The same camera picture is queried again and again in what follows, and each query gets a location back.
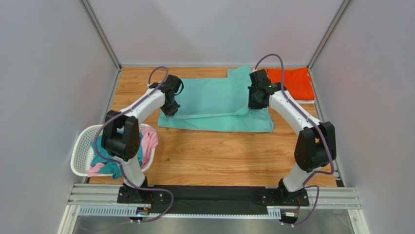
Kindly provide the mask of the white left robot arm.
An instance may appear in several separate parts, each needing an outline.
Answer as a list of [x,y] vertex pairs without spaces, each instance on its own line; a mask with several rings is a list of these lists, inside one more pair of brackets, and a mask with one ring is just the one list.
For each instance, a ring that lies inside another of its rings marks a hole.
[[175,115],[180,105],[175,96],[184,85],[180,78],[167,75],[160,83],[153,83],[145,94],[132,105],[119,112],[109,111],[101,134],[101,147],[119,165],[124,182],[119,189],[118,203],[145,203],[151,189],[137,158],[140,145],[140,124],[155,110],[167,117]]

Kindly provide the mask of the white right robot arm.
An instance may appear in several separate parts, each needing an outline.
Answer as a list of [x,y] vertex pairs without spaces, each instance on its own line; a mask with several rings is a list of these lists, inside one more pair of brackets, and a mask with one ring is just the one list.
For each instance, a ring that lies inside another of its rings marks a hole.
[[270,107],[279,113],[297,135],[295,164],[279,181],[273,201],[296,205],[305,196],[305,185],[322,168],[329,165],[334,172],[336,133],[331,122],[322,122],[301,107],[281,82],[272,83],[266,70],[254,70],[249,75],[248,107],[252,110]]

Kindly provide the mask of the light teal t-shirt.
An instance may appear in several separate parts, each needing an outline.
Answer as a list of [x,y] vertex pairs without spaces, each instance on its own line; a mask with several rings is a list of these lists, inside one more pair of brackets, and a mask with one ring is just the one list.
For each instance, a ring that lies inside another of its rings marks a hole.
[[243,65],[229,69],[226,78],[184,78],[184,89],[175,97],[178,112],[172,117],[160,113],[157,125],[215,132],[272,132],[274,123],[268,109],[248,107],[251,72]]

